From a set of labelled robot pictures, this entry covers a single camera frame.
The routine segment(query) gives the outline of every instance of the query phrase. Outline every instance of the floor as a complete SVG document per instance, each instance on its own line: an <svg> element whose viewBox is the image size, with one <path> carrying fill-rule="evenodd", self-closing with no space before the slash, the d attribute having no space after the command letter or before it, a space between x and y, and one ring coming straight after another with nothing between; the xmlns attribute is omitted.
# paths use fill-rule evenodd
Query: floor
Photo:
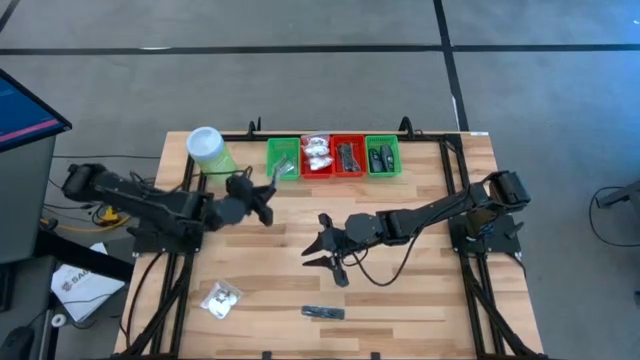
<svg viewBox="0 0 640 360"><path fill-rule="evenodd" d="M498 164L533 197L519 218L546 353L640 359L640 250L599 242L587 216L595 190L640 178L637 1L0 0L5 8L0 67L74 124L58 155L159 155L166 131L239 130L258 116L269 130L390 130L409 116L424 130L490 132ZM317 44L444 52L210 54ZM143 176L157 168L103 162ZM56 159L51 178L62 182L70 163ZM54 187L47 202L66 203ZM625 204L594 213L620 243L638 241L633 220ZM130 253L122 231L64 235ZM89 330L63 328L57 357L108 356L123 302L110 299Z"/></svg>

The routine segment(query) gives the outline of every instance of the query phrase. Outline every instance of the wooden tabletop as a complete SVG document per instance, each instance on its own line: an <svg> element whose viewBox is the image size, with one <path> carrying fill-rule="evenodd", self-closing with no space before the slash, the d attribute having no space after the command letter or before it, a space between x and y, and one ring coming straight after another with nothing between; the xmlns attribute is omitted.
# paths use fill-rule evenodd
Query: wooden tabletop
<svg viewBox="0 0 640 360"><path fill-rule="evenodd" d="M187 135L167 134L156 178L158 187L169 189L182 181ZM496 170L488 136L462 134L462 139L472 182ZM266 142L231 142L228 147L239 168L253 166L254 184L267 183ZM340 288L329 270L301 266L305 259L300 253L321 230L318 214L322 212L333 218L336 227L344 227L350 214L417 208L447 195L436 143L401 142L400 153L403 173L398 177L282 181L269 203L274 211L273 226L266 228L251 216L240 225L206 234L195 258L180 356L259 358L268 350L275 358L367 358L371 352L380 352L383 358L475 358L459 260L451 250L445 222L424 230L403 273L389 287L377 287L359 269L348 268L351 284ZM451 155L459 189L455 156ZM225 194L221 188L209 190ZM375 279L386 281L406 250L378 246L363 264ZM145 255L136 261L125 314L152 258ZM526 345L542 352L522 269L501 254L492 254L488 262L499 310ZM132 339L157 309L165 265L166 255L143 285L135 307ZM219 280L244 293L224 320L199 307ZM302 316L300 308L307 304L342 307L346 319ZM173 314L167 317L165 351L173 318ZM481 319L486 347L491 351L483 311ZM121 333L115 351L124 348Z"/></svg>

